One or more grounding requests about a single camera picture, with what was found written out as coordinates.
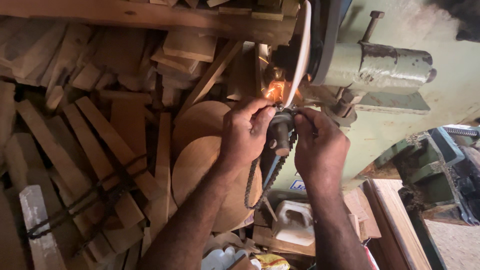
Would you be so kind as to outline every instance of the label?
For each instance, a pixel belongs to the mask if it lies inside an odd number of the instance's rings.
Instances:
[[[290,187],[290,189],[305,191],[306,187],[305,187],[305,184],[303,183],[302,180],[295,180],[295,181],[293,181],[293,184]]]

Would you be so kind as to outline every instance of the white plastic container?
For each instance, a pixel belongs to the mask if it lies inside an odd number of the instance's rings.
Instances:
[[[278,221],[273,221],[272,233],[276,239],[305,246],[315,242],[310,204],[283,201],[275,214]]]

